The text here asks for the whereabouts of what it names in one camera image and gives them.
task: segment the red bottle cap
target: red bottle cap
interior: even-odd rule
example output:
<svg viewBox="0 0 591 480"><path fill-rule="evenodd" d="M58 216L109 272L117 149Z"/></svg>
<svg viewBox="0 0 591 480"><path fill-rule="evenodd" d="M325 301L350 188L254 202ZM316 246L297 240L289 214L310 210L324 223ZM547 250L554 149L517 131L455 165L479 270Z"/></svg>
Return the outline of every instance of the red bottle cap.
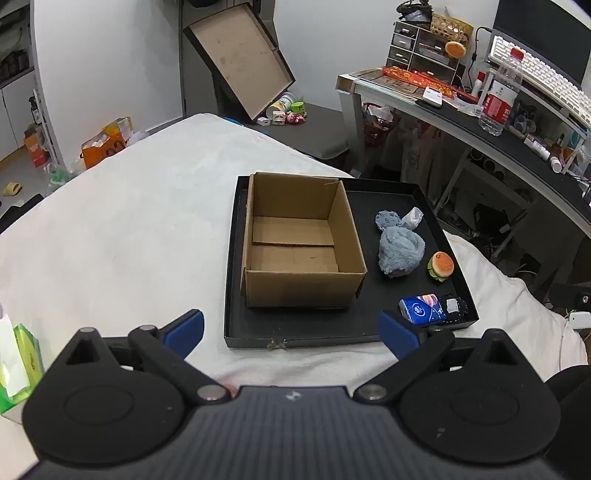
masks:
<svg viewBox="0 0 591 480"><path fill-rule="evenodd" d="M511 56L515 57L519 61L523 60L523 52L518 48L513 47L511 49Z"/></svg>

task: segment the monitor screen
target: monitor screen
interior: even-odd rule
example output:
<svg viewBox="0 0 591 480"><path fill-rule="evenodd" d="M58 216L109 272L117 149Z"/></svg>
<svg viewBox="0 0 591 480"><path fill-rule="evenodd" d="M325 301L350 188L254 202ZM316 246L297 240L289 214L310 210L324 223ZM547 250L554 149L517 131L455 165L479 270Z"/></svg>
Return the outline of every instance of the monitor screen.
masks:
<svg viewBox="0 0 591 480"><path fill-rule="evenodd" d="M494 28L553 63L581 84L591 30L551 0L500 0Z"/></svg>

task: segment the bed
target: bed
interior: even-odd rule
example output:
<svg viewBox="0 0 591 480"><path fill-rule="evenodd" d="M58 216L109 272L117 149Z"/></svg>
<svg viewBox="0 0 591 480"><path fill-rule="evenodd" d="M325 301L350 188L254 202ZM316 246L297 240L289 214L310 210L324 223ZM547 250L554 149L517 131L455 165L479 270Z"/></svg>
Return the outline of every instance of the bed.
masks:
<svg viewBox="0 0 591 480"><path fill-rule="evenodd" d="M260 132L193 116L103 161L0 235L2 307L41 338L46 365L83 326L121 336L198 308L205 335L187 361L218 381L354 389L396 361L382 343L272 352L225 344L236 177L255 171L346 176ZM521 280L463 239L448 239L480 316L457 335L505 330L543 380L587 363L580 336ZM34 460L22 427L0 418L0 478Z"/></svg>

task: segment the blue package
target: blue package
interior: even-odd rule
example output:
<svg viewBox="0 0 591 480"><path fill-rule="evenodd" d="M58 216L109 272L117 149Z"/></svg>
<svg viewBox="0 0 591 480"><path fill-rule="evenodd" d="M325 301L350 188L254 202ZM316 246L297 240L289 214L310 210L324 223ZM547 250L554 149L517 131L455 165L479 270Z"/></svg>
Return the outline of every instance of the blue package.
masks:
<svg viewBox="0 0 591 480"><path fill-rule="evenodd" d="M424 325L425 323L447 319L439 299L433 293L402 299L398 305L402 316L415 325Z"/></svg>

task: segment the white device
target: white device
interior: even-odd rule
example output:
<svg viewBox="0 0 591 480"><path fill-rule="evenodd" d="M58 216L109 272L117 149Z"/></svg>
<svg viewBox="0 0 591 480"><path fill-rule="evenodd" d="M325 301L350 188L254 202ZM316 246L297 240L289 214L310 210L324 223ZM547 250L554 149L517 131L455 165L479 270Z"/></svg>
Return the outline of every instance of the white device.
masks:
<svg viewBox="0 0 591 480"><path fill-rule="evenodd" d="M521 62L524 80L566 107L584 126L591 128L591 99L542 60L499 35L492 42L488 59L495 63L506 63L512 48L524 53Z"/></svg>
<svg viewBox="0 0 591 480"><path fill-rule="evenodd" d="M591 313L571 312L569 314L569 325L573 330L585 330L591 328Z"/></svg>
<svg viewBox="0 0 591 480"><path fill-rule="evenodd" d="M423 100L430 105L440 107L443 104L443 95L439 90L435 90L431 87L425 87L425 92L423 93Z"/></svg>

